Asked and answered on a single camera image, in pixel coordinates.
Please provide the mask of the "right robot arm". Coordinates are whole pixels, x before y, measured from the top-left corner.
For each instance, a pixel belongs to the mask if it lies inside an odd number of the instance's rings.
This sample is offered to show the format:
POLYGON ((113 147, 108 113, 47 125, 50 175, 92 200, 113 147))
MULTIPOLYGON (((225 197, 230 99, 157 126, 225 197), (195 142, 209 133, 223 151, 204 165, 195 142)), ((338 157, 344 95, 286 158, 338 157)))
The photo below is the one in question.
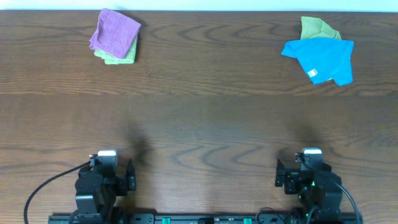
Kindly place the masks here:
POLYGON ((341 177, 324 163, 321 154, 296 154, 299 168, 288 168, 279 159, 275 186, 287 195, 296 195, 301 208, 293 208, 284 223, 344 223, 340 204, 345 190, 341 177))

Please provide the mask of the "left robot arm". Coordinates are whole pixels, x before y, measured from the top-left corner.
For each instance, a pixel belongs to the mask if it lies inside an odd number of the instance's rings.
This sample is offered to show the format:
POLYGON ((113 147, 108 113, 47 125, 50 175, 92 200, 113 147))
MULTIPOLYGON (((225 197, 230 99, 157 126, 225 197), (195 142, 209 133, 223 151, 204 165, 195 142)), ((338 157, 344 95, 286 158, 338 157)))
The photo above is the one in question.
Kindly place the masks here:
POLYGON ((116 197, 136 190, 136 174, 132 161, 126 173, 116 175, 115 157, 96 157, 81 168, 75 182, 77 211, 70 222, 82 224, 128 223, 127 215, 114 206, 116 197))

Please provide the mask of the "blue microfiber cloth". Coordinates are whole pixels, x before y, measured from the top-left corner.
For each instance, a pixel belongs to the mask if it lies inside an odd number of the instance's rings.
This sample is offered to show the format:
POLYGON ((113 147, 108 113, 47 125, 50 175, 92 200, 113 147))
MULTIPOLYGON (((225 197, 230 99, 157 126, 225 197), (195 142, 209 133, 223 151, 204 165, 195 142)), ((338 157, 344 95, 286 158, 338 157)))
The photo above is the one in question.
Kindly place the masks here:
POLYGON ((314 85, 333 80, 338 86, 353 82, 352 40, 314 38, 286 42, 281 54, 298 60, 314 85))

